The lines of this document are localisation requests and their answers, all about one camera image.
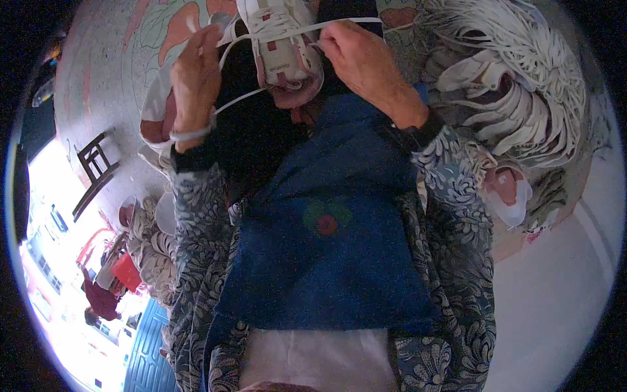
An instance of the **hand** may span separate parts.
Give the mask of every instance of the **hand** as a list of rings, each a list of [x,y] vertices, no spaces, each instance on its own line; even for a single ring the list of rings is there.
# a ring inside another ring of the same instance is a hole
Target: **hand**
[[[170,78],[177,111],[172,127],[175,132],[195,132],[209,125],[211,107],[218,97],[222,82],[216,48],[220,38],[218,25],[200,29],[189,39],[172,65]],[[178,142],[176,149],[184,151],[201,142]]]
[[[426,122],[428,108],[403,80],[381,37],[351,21],[338,21],[322,30],[319,45],[348,88],[384,112],[399,129]]]

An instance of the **shoelace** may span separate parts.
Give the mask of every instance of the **shoelace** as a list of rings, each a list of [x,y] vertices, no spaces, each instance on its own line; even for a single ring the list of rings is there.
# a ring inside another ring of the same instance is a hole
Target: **shoelace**
[[[222,55],[222,58],[220,59],[220,63],[219,63],[220,72],[222,72],[222,68],[224,68],[224,63],[226,62],[226,57],[228,56],[228,54],[231,51],[232,47],[235,44],[237,44],[238,42],[243,41],[243,40],[258,39],[262,43],[270,42],[270,41],[278,41],[278,40],[282,40],[284,38],[289,38],[289,37],[296,36],[296,35],[299,35],[299,34],[309,33],[311,31],[323,29],[326,26],[328,26],[329,24],[331,24],[333,22],[337,22],[337,21],[352,21],[352,22],[355,22],[355,23],[383,23],[383,21],[381,19],[379,19],[379,18],[344,18],[344,19],[336,19],[336,20],[333,20],[333,21],[328,21],[328,22],[323,22],[323,23],[311,24],[310,26],[304,26],[304,27],[301,27],[301,28],[298,28],[298,29],[291,29],[289,26],[287,26],[287,24],[289,22],[287,10],[286,9],[281,9],[281,8],[276,8],[276,9],[273,9],[273,11],[274,11],[273,16],[275,16],[275,18],[271,18],[271,23],[266,23],[266,24],[255,23],[255,24],[252,24],[250,26],[250,28],[254,30],[253,33],[244,34],[244,35],[241,35],[241,36],[235,38],[226,47],[226,50],[224,51],[224,54]],[[264,32],[264,30],[266,30],[267,28],[273,28],[273,30]],[[241,97],[238,97],[238,98],[230,101],[229,103],[226,103],[225,105],[223,105],[222,107],[220,107],[219,109],[217,109],[213,113],[212,123],[214,123],[214,120],[215,120],[216,116],[220,112],[222,112],[224,109],[226,109],[226,108],[228,108],[228,107],[238,103],[241,100],[244,100],[244,99],[246,99],[248,97],[252,97],[253,95],[255,95],[257,93],[260,93],[262,91],[265,91],[265,90],[266,90],[266,88],[259,88],[259,89],[255,90],[255,91],[251,91],[250,93],[246,93],[246,94],[242,95]],[[199,138],[204,137],[205,135],[207,135],[211,131],[212,128],[213,128],[213,126],[210,125],[209,127],[200,129],[197,132],[190,132],[190,133],[185,133],[185,134],[170,133],[170,140],[173,140],[174,142],[182,142],[182,141],[199,139]]]
[[[275,18],[270,19],[271,23],[267,23],[265,25],[262,24],[252,24],[251,25],[251,29],[255,29],[254,32],[249,33],[249,34],[244,34],[242,36],[239,36],[237,38],[235,38],[233,40],[233,42],[231,42],[229,44],[229,46],[226,47],[226,50],[224,51],[224,54],[222,55],[222,58],[220,59],[220,63],[219,63],[219,67],[220,67],[220,71],[222,71],[222,68],[224,68],[224,63],[226,62],[226,57],[228,56],[228,53],[231,51],[231,48],[237,44],[240,41],[243,40],[253,40],[253,39],[258,39],[260,40],[262,43],[264,42],[270,42],[270,41],[278,41],[278,40],[282,40],[284,38],[289,38],[295,35],[300,35],[300,34],[304,34],[304,33],[309,33],[311,31],[315,31],[315,30],[320,30],[325,28],[326,26],[328,26],[329,24],[336,22],[336,21],[353,21],[356,23],[383,23],[383,21],[379,18],[344,18],[344,19],[337,19],[335,21],[328,21],[328,22],[323,22],[323,23],[316,23],[316,24],[311,24],[310,26],[304,26],[298,29],[291,29],[289,28],[289,26],[286,26],[289,22],[288,20],[288,14],[287,14],[287,10],[282,10],[282,9],[277,9],[275,10],[274,15]],[[268,32],[263,32],[263,30],[266,30],[267,28],[275,28],[278,30],[277,31],[268,31]],[[258,90],[252,91],[250,93],[247,93],[245,95],[242,95],[239,98],[236,98],[232,101],[230,101],[229,103],[227,103],[226,105],[222,106],[221,108],[217,109],[214,113],[214,115],[217,115],[218,113],[222,112],[224,109],[228,108],[229,106],[243,100],[246,99],[254,94],[260,93],[262,91],[266,90],[265,88],[259,88]]]
[[[447,0],[429,11],[421,25],[431,26],[440,38],[454,44],[498,51],[545,98],[562,105],[566,112],[563,137],[576,146],[586,102],[583,75],[564,38],[546,25],[535,6],[524,0]],[[466,35],[474,30],[484,36]],[[554,158],[534,166],[565,163]]]

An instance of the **blue cloth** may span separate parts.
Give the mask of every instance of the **blue cloth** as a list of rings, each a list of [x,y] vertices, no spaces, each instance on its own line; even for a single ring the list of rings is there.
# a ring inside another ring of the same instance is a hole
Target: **blue cloth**
[[[415,172],[376,133],[386,122],[357,95],[329,99],[319,135],[250,202],[209,347],[238,320],[260,329],[429,333],[434,309],[393,201],[415,187]]]

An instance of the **brand logo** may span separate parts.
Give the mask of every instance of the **brand logo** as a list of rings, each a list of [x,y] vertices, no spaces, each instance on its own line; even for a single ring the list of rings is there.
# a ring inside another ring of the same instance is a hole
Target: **brand logo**
[[[278,70],[282,70],[283,68],[289,68],[289,67],[290,67],[290,65],[288,63],[285,63],[285,64],[281,64],[281,65],[278,65],[278,66],[273,66],[272,68],[270,68],[270,71],[271,72],[272,71],[278,71]]]

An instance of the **black bracelet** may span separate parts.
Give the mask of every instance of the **black bracelet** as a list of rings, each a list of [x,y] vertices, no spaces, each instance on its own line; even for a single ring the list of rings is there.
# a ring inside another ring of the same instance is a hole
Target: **black bracelet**
[[[185,152],[177,152],[174,145],[170,151],[172,169],[176,174],[211,169],[218,161],[218,149],[213,134],[206,136],[201,144]]]
[[[420,127],[398,129],[394,123],[387,127],[387,135],[390,139],[407,153],[418,152],[426,148],[435,139],[446,125],[444,120],[429,108],[427,121]]]

